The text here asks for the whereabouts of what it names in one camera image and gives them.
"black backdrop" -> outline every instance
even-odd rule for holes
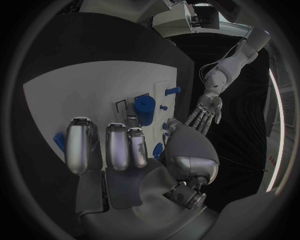
[[[171,37],[195,63],[189,113],[193,112],[205,90],[199,78],[200,68],[221,59],[240,39],[218,33]],[[203,74],[212,67],[208,66]],[[207,193],[205,204],[217,212],[232,201],[256,194],[261,184],[267,150],[263,109],[268,83],[269,54],[263,48],[256,60],[246,65],[239,77],[220,95],[222,119],[219,125],[213,122],[206,135],[219,155],[219,172],[212,184],[202,188]]]

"blue switch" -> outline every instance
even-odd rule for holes
[[[168,110],[168,107],[167,107],[167,106],[163,106],[163,105],[160,105],[159,108],[162,109],[162,110],[164,110],[164,111],[167,111],[167,110]]]
[[[174,88],[171,88],[171,89],[166,89],[165,92],[164,92],[164,95],[165,96],[168,96],[170,94],[177,94],[177,93],[180,93],[181,92],[181,89],[180,87],[174,87]]]
[[[165,122],[162,125],[162,129],[163,130],[168,130],[168,124],[166,124]]]
[[[156,160],[160,160],[160,155],[163,152],[163,144],[162,143],[158,143],[154,150],[153,150],[153,156]]]
[[[56,134],[53,138],[54,142],[57,144],[57,146],[62,150],[62,152],[65,152],[65,136],[62,132],[59,132]]]

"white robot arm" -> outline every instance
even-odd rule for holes
[[[188,117],[185,125],[190,125],[196,118],[192,127],[206,135],[214,117],[215,123],[219,124],[223,105],[219,95],[240,75],[241,69],[246,64],[252,63],[257,58],[258,51],[270,40],[271,37],[266,31],[254,28],[247,40],[238,43],[231,57],[220,60],[205,75],[204,94],[198,99],[196,109]]]

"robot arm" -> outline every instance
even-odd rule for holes
[[[220,60],[205,75],[205,91],[198,99],[195,111],[188,117],[185,125],[192,127],[206,135],[212,120],[219,124],[221,120],[222,99],[219,95],[240,75],[241,69],[252,63],[260,51],[269,41],[270,35],[259,28],[254,28],[247,40],[238,43],[235,53],[231,57]]]

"white board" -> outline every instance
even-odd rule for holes
[[[174,88],[176,77],[177,69],[170,66],[135,61],[97,61],[45,73],[25,83],[23,89],[35,124],[63,162],[64,153],[53,137],[59,132],[66,134],[72,118],[88,117],[98,126],[105,167],[105,131],[108,124],[117,120],[115,102],[149,94],[157,98],[160,104],[164,96],[157,96],[156,83],[166,82],[168,87]],[[154,126],[161,127],[168,118],[173,117],[175,101],[171,99],[175,96],[168,96],[166,113],[162,114],[163,110],[156,108],[153,123],[142,127],[148,157],[153,157],[157,143],[163,143],[164,131],[160,128],[161,134],[158,134]]]

